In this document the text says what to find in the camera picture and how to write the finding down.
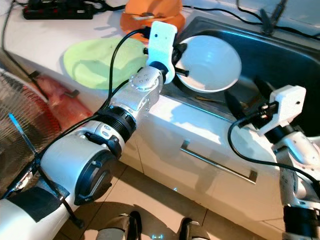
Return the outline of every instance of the green towel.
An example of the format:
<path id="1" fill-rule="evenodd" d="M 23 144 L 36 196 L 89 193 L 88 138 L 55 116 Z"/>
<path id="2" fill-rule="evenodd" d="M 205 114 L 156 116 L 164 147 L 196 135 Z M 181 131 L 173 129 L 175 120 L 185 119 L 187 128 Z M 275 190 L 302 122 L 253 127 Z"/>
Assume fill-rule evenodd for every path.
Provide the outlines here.
<path id="1" fill-rule="evenodd" d="M 72 45 L 63 56 L 67 73 L 83 86 L 91 89 L 109 89 L 111 57 L 120 37 L 87 40 Z M 144 44 L 127 39 L 118 50 L 113 65 L 113 88 L 146 65 Z"/>

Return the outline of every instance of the metal handle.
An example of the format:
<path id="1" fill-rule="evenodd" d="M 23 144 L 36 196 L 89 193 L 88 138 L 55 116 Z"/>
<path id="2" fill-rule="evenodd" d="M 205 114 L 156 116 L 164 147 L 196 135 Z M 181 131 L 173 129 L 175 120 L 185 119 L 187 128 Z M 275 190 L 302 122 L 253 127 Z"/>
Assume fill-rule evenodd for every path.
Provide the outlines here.
<path id="1" fill-rule="evenodd" d="M 184 140 L 182 145 L 181 145 L 181 147 L 180 147 L 180 150 L 185 152 L 185 153 L 187 153 L 187 154 L 189 154 L 189 155 L 191 155 L 191 156 L 193 156 L 193 157 L 195 157 L 195 158 L 197 158 L 197 159 L 200 159 L 201 161 L 204 161 L 205 163 L 210 164 L 210 165 L 212 165 L 212 166 L 214 166 L 214 167 L 216 167 L 216 168 L 218 168 L 218 169 L 220 169 L 222 171 L 225 171 L 225 172 L 227 172 L 229 174 L 233 174 L 233 175 L 235 175 L 235 176 L 237 176 L 237 177 L 239 177 L 239 178 L 241 178 L 243 180 L 248 181 L 249 183 L 256 184 L 257 177 L 258 177 L 258 173 L 256 171 L 250 170 L 249 176 L 245 176 L 245 175 L 243 175 L 243 174 L 241 174 L 239 172 L 236 172 L 236 171 L 234 171 L 234 170 L 232 170 L 232 169 L 230 169 L 230 168 L 228 168 L 226 166 L 223 166 L 223 165 L 221 165 L 221 164 L 219 164 L 219 163 L 217 163 L 215 161 L 212 161 L 209 158 L 201 156 L 201 155 L 199 155 L 198 153 L 196 153 L 194 151 L 189 150 L 188 149 L 189 143 L 190 143 L 189 141 Z"/>

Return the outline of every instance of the sink basin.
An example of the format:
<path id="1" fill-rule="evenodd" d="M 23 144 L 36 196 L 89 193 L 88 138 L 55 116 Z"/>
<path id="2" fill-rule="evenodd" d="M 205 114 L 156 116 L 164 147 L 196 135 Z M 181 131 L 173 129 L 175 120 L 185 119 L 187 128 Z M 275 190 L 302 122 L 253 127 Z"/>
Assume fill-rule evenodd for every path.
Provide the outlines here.
<path id="1" fill-rule="evenodd" d="M 197 35 L 220 38 L 233 46 L 239 54 L 242 62 L 241 76 L 228 91 L 241 101 L 246 111 L 253 111 L 259 104 L 266 102 L 253 82 L 255 78 L 269 82 L 275 88 L 299 85 L 306 88 L 306 97 L 302 113 L 292 124 L 299 125 L 307 136 L 320 135 L 319 50 L 266 37 L 205 17 L 196 17 L 178 36 L 177 43 Z M 235 120 L 225 104 L 224 92 L 193 92 L 187 90 L 176 78 L 165 85 L 162 94 L 228 121 Z M 199 97 L 212 101 L 199 100 Z"/>

